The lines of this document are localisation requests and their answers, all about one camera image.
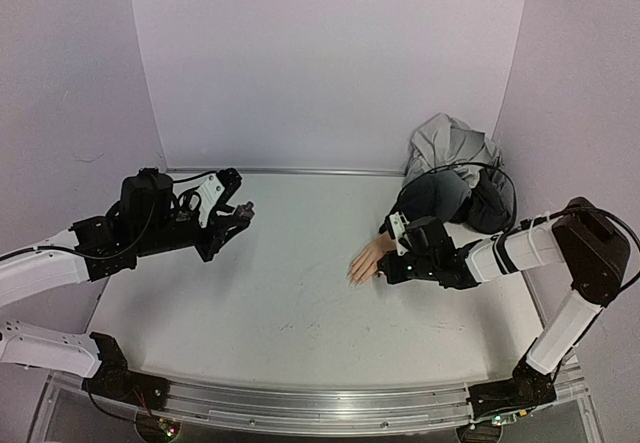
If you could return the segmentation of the nail polish bottle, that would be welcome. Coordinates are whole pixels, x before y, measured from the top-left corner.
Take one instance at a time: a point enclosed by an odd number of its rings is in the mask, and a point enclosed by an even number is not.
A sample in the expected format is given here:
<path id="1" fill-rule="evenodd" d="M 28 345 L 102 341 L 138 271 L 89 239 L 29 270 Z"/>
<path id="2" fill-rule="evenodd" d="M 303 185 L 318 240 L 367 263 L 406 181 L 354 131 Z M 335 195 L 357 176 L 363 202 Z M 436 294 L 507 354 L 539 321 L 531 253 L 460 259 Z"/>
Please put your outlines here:
<path id="1" fill-rule="evenodd" d="M 234 215 L 238 218 L 251 220 L 255 216 L 254 203 L 249 201 L 245 204 L 238 205 Z"/>

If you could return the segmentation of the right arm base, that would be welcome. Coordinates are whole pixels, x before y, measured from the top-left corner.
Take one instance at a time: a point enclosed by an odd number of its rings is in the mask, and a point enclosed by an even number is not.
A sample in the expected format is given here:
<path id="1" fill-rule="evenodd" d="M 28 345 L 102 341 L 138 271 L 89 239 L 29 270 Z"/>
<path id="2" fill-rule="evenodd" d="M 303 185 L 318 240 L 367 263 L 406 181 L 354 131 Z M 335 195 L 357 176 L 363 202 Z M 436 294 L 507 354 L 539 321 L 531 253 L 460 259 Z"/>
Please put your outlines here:
<path id="1" fill-rule="evenodd" d="M 471 405 L 474 422 L 535 408 L 556 400 L 555 382 L 562 362 L 548 372 L 540 372 L 523 356 L 511 377 L 472 385 L 466 402 Z"/>

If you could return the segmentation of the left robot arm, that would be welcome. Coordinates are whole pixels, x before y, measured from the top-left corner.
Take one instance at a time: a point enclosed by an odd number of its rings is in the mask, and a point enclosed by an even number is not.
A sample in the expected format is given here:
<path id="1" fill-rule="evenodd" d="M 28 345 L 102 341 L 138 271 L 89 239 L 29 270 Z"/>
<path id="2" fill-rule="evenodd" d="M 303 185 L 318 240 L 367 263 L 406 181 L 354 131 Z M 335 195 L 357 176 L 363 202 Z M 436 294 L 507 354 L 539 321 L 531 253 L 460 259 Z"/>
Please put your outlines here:
<path id="1" fill-rule="evenodd" d="M 247 202 L 229 201 L 241 187 L 234 168 L 195 176 L 197 186 L 180 194 L 177 180 L 156 168 L 124 179 L 119 199 L 103 216 L 1 257 L 1 304 L 8 306 L 45 291 L 99 281 L 133 270 L 139 259 L 185 248 L 208 263 L 255 215 Z M 133 374 L 108 335 L 65 334 L 7 320 L 1 327 L 1 360 L 93 379 L 116 400 L 131 396 Z"/>

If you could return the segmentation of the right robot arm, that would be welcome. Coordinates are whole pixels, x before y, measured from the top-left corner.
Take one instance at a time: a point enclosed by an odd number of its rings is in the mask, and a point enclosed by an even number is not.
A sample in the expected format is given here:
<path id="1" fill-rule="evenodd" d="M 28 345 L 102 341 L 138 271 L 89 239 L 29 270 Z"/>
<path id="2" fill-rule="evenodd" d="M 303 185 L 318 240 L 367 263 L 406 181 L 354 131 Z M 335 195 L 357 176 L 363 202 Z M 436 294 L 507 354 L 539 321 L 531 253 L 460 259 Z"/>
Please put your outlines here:
<path id="1" fill-rule="evenodd" d="M 576 197 L 561 210 L 526 219 L 492 236 L 455 243 L 436 217 L 388 216 L 392 250 L 378 262 L 390 285 L 436 282 L 466 290 L 548 267 L 566 273 L 567 294 L 522 358 L 536 376 L 552 373 L 600 314 L 638 275 L 628 273 L 638 234 L 617 215 Z"/>

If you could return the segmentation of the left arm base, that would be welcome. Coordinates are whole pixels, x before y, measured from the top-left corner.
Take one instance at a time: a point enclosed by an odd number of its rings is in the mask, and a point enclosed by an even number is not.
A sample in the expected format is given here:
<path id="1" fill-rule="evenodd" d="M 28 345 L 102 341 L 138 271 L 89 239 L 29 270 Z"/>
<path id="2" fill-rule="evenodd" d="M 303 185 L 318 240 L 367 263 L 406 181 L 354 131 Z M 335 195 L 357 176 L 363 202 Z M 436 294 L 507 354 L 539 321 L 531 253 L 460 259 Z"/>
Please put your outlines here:
<path id="1" fill-rule="evenodd" d="M 87 394 L 137 405 L 151 412 L 165 409 L 170 387 L 166 378 L 131 370 L 112 336 L 92 332 L 89 337 L 97 346 L 100 365 L 91 378 L 83 379 L 82 389 Z"/>

